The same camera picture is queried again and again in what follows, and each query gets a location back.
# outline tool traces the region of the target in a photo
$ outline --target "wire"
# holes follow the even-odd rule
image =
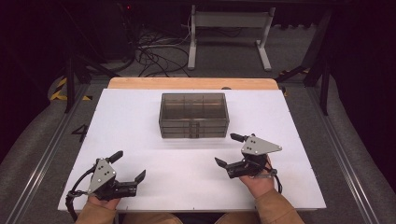
[[[66,207],[67,207],[67,211],[70,213],[70,216],[72,216],[72,218],[74,219],[74,221],[77,221],[77,214],[76,211],[74,210],[74,206],[73,206],[73,201],[75,198],[83,195],[83,194],[87,194],[87,192],[82,191],[82,190],[76,190],[77,186],[79,185],[79,183],[85,178],[85,176],[93,173],[96,169],[96,165],[94,165],[91,169],[89,169],[87,172],[85,172],[84,175],[82,175],[78,181],[76,182],[76,184],[73,186],[73,188],[67,193],[66,196]]]
[[[138,54],[136,55],[136,61],[142,64],[144,67],[138,76],[155,77],[156,75],[164,73],[166,77],[169,77],[169,73],[182,70],[187,75],[187,77],[189,77],[188,73],[184,69],[184,67],[186,67],[188,64],[189,54],[184,49],[177,47],[184,42],[188,42],[187,39],[189,36],[190,34],[187,34],[184,38],[173,38],[164,36],[163,34],[151,30],[142,32],[142,34],[139,36],[139,39],[137,40],[136,50],[138,51]],[[184,55],[186,55],[186,62],[181,64],[172,61],[160,55],[159,53],[154,53],[154,49],[175,49],[177,51],[181,51]],[[176,65],[177,68],[171,68],[171,64]],[[145,74],[152,65],[158,66],[160,71]]]
[[[268,163],[268,165],[270,166],[270,171],[269,172],[271,172],[272,170],[274,170],[274,168],[272,167],[272,165],[271,165],[271,163],[270,162],[267,162]],[[276,180],[276,183],[277,183],[277,192],[279,192],[280,194],[282,193],[282,190],[283,190],[283,186],[282,186],[282,184],[280,183],[280,179],[279,179],[279,177],[277,176],[277,175],[274,175],[274,177],[275,177],[275,180]]]

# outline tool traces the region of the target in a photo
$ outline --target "white tabletop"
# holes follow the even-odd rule
[[[159,115],[165,92],[224,92],[230,124],[226,138],[162,139]],[[105,89],[90,129],[67,181],[58,209],[78,178],[97,158],[119,150],[112,164],[120,182],[133,181],[143,170],[146,178],[137,195],[123,198],[121,212],[138,211],[246,211],[254,199],[238,178],[230,179],[215,157],[233,163],[242,160],[243,143],[230,133],[256,136],[282,146],[269,154],[283,185],[283,195],[297,209],[325,208],[318,182],[281,91],[111,90]],[[78,189],[87,190],[90,176]],[[86,196],[74,200],[81,210]]]

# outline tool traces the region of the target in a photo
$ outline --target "transparent plastic box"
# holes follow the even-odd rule
[[[225,137],[229,123],[224,93],[163,93],[162,138]]]

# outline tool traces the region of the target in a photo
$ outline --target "desk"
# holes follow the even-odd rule
[[[214,160],[240,161],[243,144],[229,133],[251,134],[276,143],[270,155],[283,194],[297,209],[325,208],[323,196],[282,92],[272,79],[248,78],[113,78],[102,93],[90,129],[67,181],[58,209],[77,179],[97,158],[118,150],[112,166],[117,180],[132,181],[144,169],[146,179],[134,198],[121,200],[121,212],[249,211],[254,200],[238,178],[230,179]],[[219,90],[229,87],[232,90]],[[226,138],[161,139],[159,113],[163,92],[224,92],[230,116]],[[89,178],[79,189],[86,190]],[[82,209],[86,197],[75,199]]]

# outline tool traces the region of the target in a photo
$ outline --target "wooden table edge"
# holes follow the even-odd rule
[[[143,90],[279,90],[272,78],[113,77],[108,89]]]

